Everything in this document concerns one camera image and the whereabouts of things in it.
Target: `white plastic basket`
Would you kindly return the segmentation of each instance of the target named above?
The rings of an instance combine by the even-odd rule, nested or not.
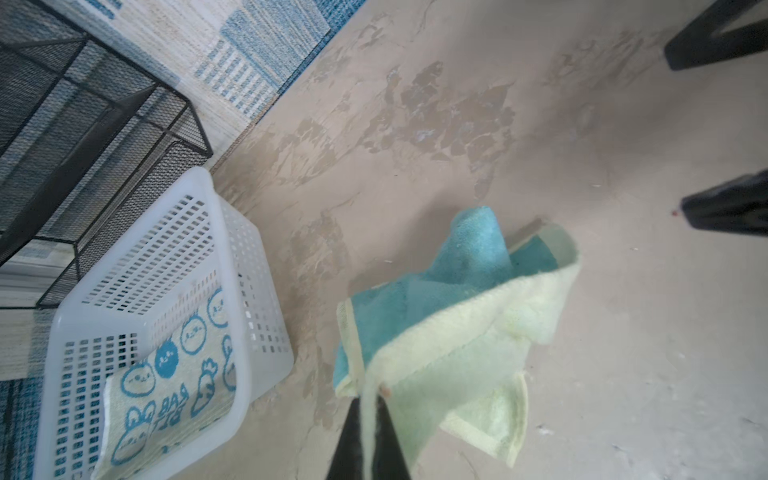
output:
[[[225,443],[248,405],[293,368],[259,230],[216,195],[207,170],[194,167],[59,306],[45,362],[36,480],[90,478],[106,378],[151,353],[219,286],[237,366],[232,409],[136,478],[168,478]]]

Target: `concrete floor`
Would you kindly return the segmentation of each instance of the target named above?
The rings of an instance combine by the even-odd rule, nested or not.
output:
[[[768,477],[768,244],[671,214],[768,167],[768,54],[661,56],[707,4],[368,0],[215,174],[261,230],[296,366],[178,478],[324,478],[336,304],[427,266],[478,204],[508,233],[563,224],[584,268],[529,356],[515,468],[439,432],[415,478]]]

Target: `cartoon print towel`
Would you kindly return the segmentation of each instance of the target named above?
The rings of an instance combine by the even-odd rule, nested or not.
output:
[[[234,394],[219,288],[146,359],[107,380],[105,441],[91,478],[130,478],[226,415]]]

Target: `wire mesh rack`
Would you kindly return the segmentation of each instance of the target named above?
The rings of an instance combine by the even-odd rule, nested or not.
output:
[[[0,2],[0,250],[34,239],[74,251],[36,307],[56,307],[211,155],[178,91],[37,0]]]

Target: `blue filled cartoon face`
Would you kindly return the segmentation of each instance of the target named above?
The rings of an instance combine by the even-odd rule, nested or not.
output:
[[[142,412],[130,407],[125,416],[125,433],[112,453],[112,465],[122,465],[139,454],[149,439],[155,404],[149,402]]]
[[[227,315],[224,312],[224,292],[221,288],[208,299],[208,319],[219,328],[228,325]]]
[[[173,340],[168,339],[157,348],[154,357],[154,369],[164,379],[174,376],[176,366],[179,364],[179,349]]]
[[[142,397],[152,393],[154,384],[152,366],[145,360],[132,366],[123,374],[121,388],[127,396]]]
[[[197,314],[192,315],[181,327],[181,348],[190,355],[200,352],[206,335],[207,327],[203,318]]]

